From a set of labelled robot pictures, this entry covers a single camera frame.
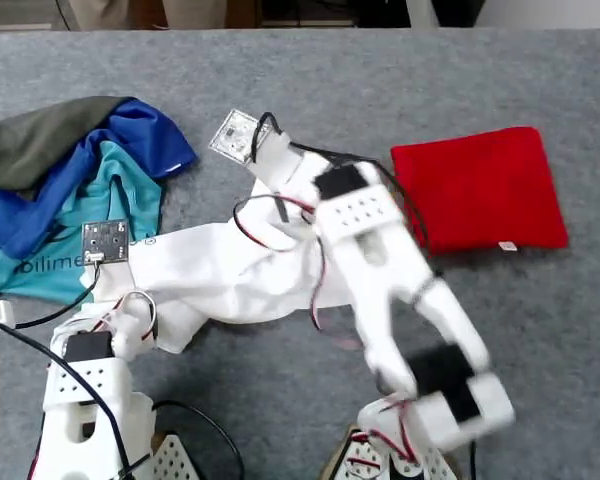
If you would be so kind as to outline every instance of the table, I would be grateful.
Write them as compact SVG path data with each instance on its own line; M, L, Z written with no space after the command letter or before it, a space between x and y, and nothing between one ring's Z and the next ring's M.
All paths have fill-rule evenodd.
M224 221L250 190L246 171L205 148L233 107L275 112L304 143L384 158L396 144L538 127L571 248L445 261L518 414L479 443L478 469L485 479L600 479L600 31L0 35L0 118L98 94L162 109L201 155L169 183L164 231ZM54 308L15 303L20 315ZM344 308L323 316L351 322ZM395 330L409 351L436 338L402 308ZM49 334L32 332L45 343ZM0 480L26 475L45 365L0 334ZM378 396L361 353L334 347L306 312L250 327L209 324L184 354L154 352L132 370L140 391L215 417L242 449L248 478L260 480L316 478ZM230 453L207 426L186 416L160 425L182 431L209 479L234 478Z

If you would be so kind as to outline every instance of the circuit board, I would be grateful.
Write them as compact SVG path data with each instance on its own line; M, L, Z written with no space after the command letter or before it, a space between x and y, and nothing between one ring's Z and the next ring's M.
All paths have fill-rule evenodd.
M94 263L129 260L129 223L127 220L93 222L82 225L82 260Z

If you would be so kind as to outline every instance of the mounting plate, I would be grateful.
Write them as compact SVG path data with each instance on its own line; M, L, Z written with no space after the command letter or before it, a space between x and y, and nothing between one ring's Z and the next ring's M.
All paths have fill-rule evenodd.
M153 457L155 480L200 480L177 435L167 435Z
M129 260L129 222L112 220L82 225L82 261L85 265Z

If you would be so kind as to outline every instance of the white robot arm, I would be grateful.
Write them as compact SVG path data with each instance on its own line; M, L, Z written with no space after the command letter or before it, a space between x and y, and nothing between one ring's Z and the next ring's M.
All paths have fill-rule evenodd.
M379 384L410 401L411 428L446 451L513 421L482 339L429 267L376 168L364 162L332 166L294 145L271 114L256 122L234 110L210 147L247 167L272 192L315 207L312 226L294 206L284 216L274 213L270 223L298 239L307 238L307 229L321 238L351 292L367 364ZM394 298L429 320L443 343L405 360L392 334ZM361 426L376 424L385 407L380 402L365 408Z

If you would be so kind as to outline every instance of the dark green cloth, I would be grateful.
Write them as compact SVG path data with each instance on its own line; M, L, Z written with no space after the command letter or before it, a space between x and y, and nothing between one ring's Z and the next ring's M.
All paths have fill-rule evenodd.
M44 175L128 97L86 97L0 121L0 189L35 196Z

